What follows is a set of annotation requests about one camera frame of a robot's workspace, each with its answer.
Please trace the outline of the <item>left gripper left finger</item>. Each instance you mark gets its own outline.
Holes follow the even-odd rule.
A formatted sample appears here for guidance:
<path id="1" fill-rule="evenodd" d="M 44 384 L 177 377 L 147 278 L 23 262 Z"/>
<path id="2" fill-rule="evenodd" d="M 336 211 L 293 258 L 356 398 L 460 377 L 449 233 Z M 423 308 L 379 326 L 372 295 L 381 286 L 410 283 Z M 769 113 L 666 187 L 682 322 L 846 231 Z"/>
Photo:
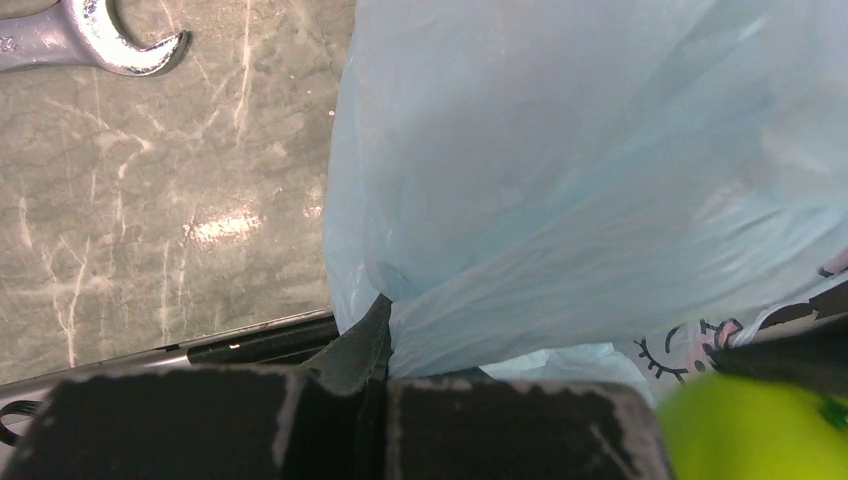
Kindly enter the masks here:
<path id="1" fill-rule="evenodd" d="M 371 443 L 360 393 L 296 367 L 206 367 L 67 380 L 5 479 L 356 479 Z"/>

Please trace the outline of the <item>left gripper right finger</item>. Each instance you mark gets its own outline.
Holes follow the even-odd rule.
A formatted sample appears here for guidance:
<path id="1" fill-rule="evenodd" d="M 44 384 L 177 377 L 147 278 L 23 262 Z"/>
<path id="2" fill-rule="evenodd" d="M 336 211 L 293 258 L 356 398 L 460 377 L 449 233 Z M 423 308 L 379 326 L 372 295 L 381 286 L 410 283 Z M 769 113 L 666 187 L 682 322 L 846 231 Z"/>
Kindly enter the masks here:
<path id="1" fill-rule="evenodd" d="M 670 479 L 653 410 L 607 382 L 389 383 L 387 479 Z"/>

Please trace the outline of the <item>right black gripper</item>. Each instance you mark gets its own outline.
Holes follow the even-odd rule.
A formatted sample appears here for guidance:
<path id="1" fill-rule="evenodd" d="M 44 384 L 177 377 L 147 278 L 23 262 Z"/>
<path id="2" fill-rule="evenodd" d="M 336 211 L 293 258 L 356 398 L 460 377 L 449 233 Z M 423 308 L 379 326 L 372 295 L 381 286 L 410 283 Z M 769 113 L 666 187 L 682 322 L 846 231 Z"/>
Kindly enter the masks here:
<path id="1" fill-rule="evenodd" d="M 710 354 L 715 370 L 752 380 L 793 384 L 819 394 L 847 395 L 847 318 L 803 333 Z"/>

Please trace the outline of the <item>green fake apple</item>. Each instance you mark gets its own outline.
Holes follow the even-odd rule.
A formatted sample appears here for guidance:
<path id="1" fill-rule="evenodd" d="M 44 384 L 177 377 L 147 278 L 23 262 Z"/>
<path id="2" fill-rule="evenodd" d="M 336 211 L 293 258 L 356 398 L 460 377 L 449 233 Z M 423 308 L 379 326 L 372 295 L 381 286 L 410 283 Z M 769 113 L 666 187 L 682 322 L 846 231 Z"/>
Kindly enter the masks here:
<path id="1" fill-rule="evenodd" d="M 844 479 L 847 400 L 718 373 L 656 409 L 679 479 Z"/>

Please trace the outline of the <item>light blue plastic bag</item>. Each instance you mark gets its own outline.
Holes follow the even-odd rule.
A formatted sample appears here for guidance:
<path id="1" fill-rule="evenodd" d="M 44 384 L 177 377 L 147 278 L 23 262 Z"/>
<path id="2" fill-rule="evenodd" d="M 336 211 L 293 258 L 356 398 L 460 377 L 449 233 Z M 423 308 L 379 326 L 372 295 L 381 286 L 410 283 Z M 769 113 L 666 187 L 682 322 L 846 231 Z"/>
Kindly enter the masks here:
<path id="1" fill-rule="evenodd" d="M 847 278 L 847 5 L 360 1 L 323 218 L 393 376 L 663 397 Z"/>

